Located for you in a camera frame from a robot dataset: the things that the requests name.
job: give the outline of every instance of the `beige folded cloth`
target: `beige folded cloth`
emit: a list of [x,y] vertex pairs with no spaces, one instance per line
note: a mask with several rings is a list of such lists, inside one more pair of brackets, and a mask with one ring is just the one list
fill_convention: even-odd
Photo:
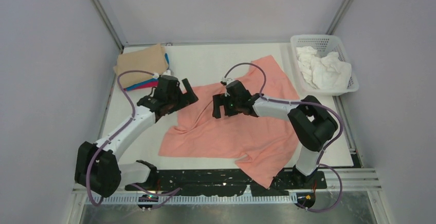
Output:
[[[130,70],[142,70],[162,74],[167,69],[168,63],[165,60],[165,48],[161,47],[160,44],[156,44],[144,50],[120,54],[117,59],[117,65],[114,66],[114,72],[117,76]],[[131,72],[123,75],[120,78],[120,83],[123,88],[127,88],[151,78],[151,75],[145,73]]]

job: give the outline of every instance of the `blue folded cloth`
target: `blue folded cloth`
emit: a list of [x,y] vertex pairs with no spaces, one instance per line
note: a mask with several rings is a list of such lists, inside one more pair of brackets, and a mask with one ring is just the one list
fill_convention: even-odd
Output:
[[[167,70],[168,70],[168,69],[170,69],[170,59],[168,58],[168,54],[167,53],[165,53],[165,60],[167,60],[167,63],[168,63],[168,68],[167,68]],[[148,83],[151,83],[151,82],[157,82],[157,79],[149,79],[147,81],[144,81],[144,82],[141,82],[141,83],[138,83],[138,84],[134,84],[132,86],[127,87],[125,90],[126,91],[133,90],[133,89],[135,89],[135,88],[137,88],[139,86],[142,86],[144,84],[148,84]]]

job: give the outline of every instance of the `gray floor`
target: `gray floor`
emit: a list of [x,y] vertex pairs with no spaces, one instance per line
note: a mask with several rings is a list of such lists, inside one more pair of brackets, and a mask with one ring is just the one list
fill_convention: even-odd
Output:
[[[337,192],[319,192],[314,209],[330,206]],[[138,211],[138,206],[85,206],[82,221],[88,223],[377,223],[366,192],[344,192],[341,203],[327,213],[310,213],[290,204],[235,204],[165,206],[154,211]]]

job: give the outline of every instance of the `white table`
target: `white table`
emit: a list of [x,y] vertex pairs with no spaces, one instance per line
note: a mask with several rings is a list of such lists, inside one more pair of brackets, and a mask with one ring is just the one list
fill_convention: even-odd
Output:
[[[291,82],[294,82],[292,71],[290,70],[288,46],[289,44],[286,43],[188,45],[168,46],[166,51],[170,59],[170,69],[174,75],[179,79],[188,78],[191,86],[219,82],[227,70],[236,63],[250,62],[270,54],[276,59]],[[124,49],[124,53],[141,49],[144,49],[144,47],[129,47]],[[248,66],[239,66],[232,71],[230,76],[240,77],[247,71]],[[149,92],[150,88],[147,88],[129,91],[128,94],[133,102],[136,103]],[[323,105],[336,110],[332,97],[316,97]],[[103,136],[115,129],[130,114],[131,107],[121,90],[115,84],[104,124]],[[161,170],[238,168],[234,163],[237,159],[158,156],[164,134],[173,125],[177,125],[177,113],[162,117],[154,126],[147,129],[136,139],[120,158],[119,163],[132,163],[141,159],[154,164]],[[286,167],[294,166],[300,150],[301,144],[298,145],[294,156]],[[330,166],[353,165],[344,135],[327,149],[321,162]]]

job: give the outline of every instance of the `crumpled white towel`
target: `crumpled white towel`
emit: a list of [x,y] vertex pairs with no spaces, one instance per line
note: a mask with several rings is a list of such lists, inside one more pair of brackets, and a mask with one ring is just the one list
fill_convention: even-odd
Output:
[[304,80],[315,89],[346,89],[351,77],[351,64],[339,60],[338,52],[316,56],[311,46],[297,47],[298,66]]

